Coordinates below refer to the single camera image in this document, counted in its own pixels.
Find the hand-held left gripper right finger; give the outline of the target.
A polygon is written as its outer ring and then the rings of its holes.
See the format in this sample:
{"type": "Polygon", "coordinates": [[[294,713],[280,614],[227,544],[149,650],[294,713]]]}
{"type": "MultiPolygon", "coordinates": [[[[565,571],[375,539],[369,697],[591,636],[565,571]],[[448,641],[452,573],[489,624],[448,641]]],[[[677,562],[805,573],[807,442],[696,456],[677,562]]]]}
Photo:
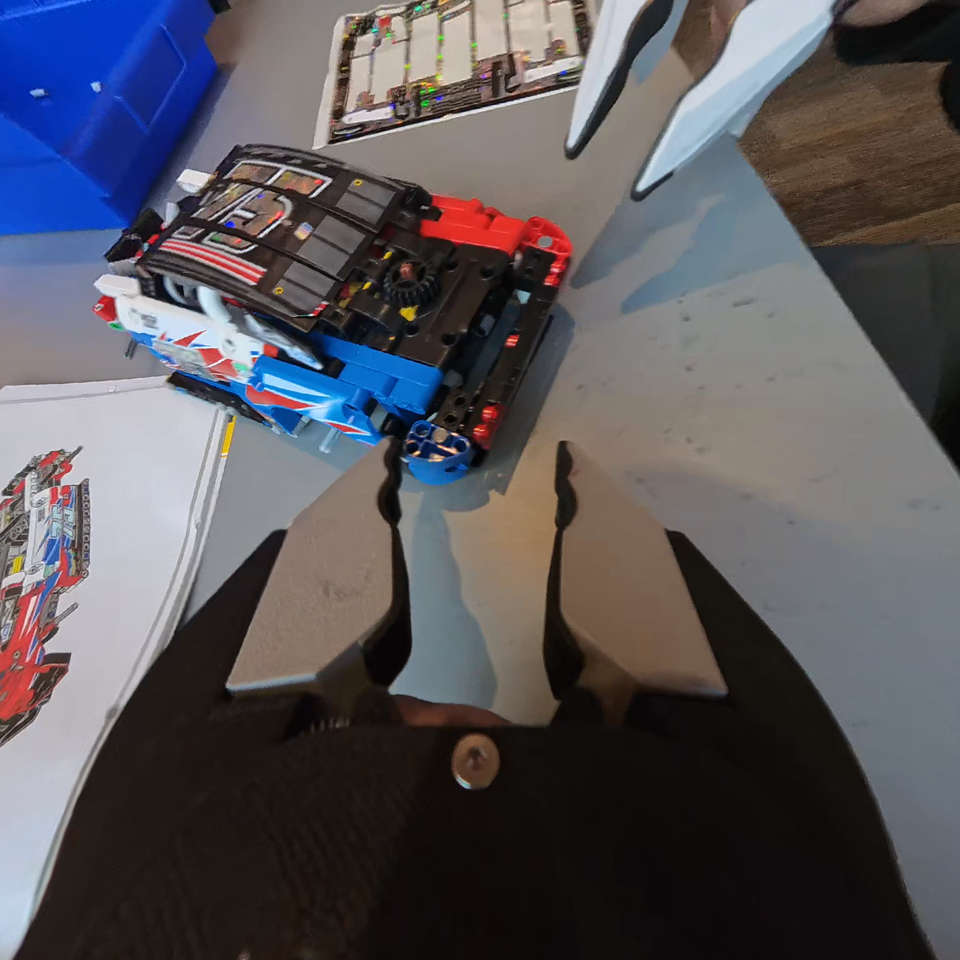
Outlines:
{"type": "Polygon", "coordinates": [[[561,702],[719,700],[728,685],[664,525],[578,445],[558,443],[543,660],[561,702]]]}

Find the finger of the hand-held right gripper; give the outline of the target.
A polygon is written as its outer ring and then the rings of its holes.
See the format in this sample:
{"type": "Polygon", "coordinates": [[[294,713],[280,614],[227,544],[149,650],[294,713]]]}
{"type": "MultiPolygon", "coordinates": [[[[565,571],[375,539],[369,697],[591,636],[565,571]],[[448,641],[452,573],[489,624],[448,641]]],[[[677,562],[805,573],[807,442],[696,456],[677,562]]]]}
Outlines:
{"type": "Polygon", "coordinates": [[[623,92],[642,49],[666,26],[673,1],[604,1],[582,67],[569,129],[568,160],[577,159],[623,92]]]}
{"type": "Polygon", "coordinates": [[[774,88],[817,48],[835,2],[754,1],[732,18],[714,63],[672,108],[631,187],[641,201],[717,138],[749,124],[774,88]]]}

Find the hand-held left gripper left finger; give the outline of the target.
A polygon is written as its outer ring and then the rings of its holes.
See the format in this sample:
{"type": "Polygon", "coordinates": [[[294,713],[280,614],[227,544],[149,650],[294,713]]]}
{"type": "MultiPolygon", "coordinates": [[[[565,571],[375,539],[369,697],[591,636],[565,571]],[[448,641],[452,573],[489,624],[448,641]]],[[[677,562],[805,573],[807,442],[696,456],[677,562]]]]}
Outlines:
{"type": "Polygon", "coordinates": [[[401,444],[387,438],[295,516],[225,688],[356,702],[387,690],[412,648],[399,531],[401,444]]]}

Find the instruction booklet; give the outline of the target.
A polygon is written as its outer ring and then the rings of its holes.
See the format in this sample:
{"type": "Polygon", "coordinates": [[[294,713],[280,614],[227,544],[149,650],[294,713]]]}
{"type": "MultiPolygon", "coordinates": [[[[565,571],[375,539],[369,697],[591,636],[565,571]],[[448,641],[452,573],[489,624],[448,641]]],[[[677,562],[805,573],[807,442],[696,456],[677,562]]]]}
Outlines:
{"type": "Polygon", "coordinates": [[[1,951],[94,756],[169,641],[234,415],[163,377],[2,389],[1,951]]]}

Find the red blue black brick car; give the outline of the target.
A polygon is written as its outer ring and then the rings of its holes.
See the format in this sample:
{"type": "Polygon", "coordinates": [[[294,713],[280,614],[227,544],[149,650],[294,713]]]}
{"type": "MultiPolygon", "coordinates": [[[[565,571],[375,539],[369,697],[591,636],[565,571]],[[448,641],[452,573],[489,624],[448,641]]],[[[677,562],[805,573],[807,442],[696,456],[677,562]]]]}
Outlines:
{"type": "Polygon", "coordinates": [[[171,386],[275,433],[398,440],[424,484],[484,464],[507,418],[486,451],[470,417],[516,304],[555,304],[557,224],[265,143],[178,185],[104,254],[93,306],[171,386]]]}

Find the grey desk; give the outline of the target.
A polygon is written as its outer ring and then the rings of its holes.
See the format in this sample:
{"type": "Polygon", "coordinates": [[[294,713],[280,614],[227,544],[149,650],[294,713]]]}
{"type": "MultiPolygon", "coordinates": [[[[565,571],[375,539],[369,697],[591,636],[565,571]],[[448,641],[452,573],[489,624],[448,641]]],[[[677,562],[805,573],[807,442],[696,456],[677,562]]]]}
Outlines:
{"type": "Polygon", "coordinates": [[[616,211],[560,199],[527,113],[545,186],[500,196],[594,242],[569,343],[505,499],[403,529],[400,686],[524,719],[498,779],[454,784],[452,728],[187,699],[199,618],[30,956],[958,958],[954,467],[734,147],[616,211]],[[670,530],[734,705],[545,725],[558,440],[670,530]]]}

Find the person's right hand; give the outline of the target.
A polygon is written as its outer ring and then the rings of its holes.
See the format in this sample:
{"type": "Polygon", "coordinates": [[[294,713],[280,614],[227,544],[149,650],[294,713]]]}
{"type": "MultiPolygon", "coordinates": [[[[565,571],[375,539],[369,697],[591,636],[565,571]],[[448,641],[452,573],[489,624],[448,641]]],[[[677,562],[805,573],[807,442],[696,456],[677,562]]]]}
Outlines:
{"type": "Polygon", "coordinates": [[[670,42],[694,84],[714,68],[739,15],[751,1],[685,1],[670,42]]]}

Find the holographic sticker sheet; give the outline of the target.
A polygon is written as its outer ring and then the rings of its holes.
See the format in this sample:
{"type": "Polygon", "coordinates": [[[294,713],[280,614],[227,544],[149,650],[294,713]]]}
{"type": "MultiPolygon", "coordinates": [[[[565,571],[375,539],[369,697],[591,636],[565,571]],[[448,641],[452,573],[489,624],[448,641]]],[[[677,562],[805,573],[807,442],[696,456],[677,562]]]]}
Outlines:
{"type": "Polygon", "coordinates": [[[381,2],[332,33],[313,146],[575,89],[599,2],[381,2]]]}

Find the blue plastic bin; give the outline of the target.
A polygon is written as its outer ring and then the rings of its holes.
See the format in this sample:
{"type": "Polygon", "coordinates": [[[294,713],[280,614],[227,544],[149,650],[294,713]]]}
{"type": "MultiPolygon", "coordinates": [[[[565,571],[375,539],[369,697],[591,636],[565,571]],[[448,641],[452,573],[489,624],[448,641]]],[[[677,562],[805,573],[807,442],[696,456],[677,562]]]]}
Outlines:
{"type": "Polygon", "coordinates": [[[1,234],[125,227],[217,64],[207,1],[1,3],[1,234]]]}

